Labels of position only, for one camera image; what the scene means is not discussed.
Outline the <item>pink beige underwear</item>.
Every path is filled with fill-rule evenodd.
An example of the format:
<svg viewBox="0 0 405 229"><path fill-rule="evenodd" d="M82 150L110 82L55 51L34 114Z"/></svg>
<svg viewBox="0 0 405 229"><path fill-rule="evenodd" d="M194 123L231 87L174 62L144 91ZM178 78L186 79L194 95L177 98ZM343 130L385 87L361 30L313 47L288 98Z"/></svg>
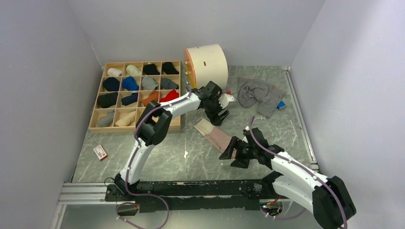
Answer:
<svg viewBox="0 0 405 229"><path fill-rule="evenodd" d="M225 152L231 143L231 137L206 119L198 122L196 128L221 154Z"/></svg>

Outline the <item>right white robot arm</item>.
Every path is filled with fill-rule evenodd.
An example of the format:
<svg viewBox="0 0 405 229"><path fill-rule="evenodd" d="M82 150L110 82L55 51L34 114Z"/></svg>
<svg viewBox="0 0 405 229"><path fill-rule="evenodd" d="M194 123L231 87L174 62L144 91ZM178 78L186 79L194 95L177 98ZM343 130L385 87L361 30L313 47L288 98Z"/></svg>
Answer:
<svg viewBox="0 0 405 229"><path fill-rule="evenodd" d="M243 194L249 198L284 196L311 212L324 229L345 227L357 210L343 182L327 177L295 160L278 145L269 145L258 128L245 129L244 138L233 136L220 160L248 168L251 160L271 169L258 183L249 184Z"/></svg>

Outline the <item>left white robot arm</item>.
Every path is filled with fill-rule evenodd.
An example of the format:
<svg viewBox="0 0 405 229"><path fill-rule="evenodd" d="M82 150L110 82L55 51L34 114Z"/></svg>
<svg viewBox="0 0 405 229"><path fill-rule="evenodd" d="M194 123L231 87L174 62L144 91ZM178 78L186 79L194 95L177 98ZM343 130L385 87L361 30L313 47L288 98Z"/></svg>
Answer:
<svg viewBox="0 0 405 229"><path fill-rule="evenodd" d="M132 200L137 193L141 171L156 145L169 131L172 119L187 112L203 109L210 123L220 126L229 115L226 107L235 98L223 93L220 86L210 81L201 88L188 88L188 92L168 102L151 101L136 123L134 147L124 168L115 176L117 193L124 200Z"/></svg>

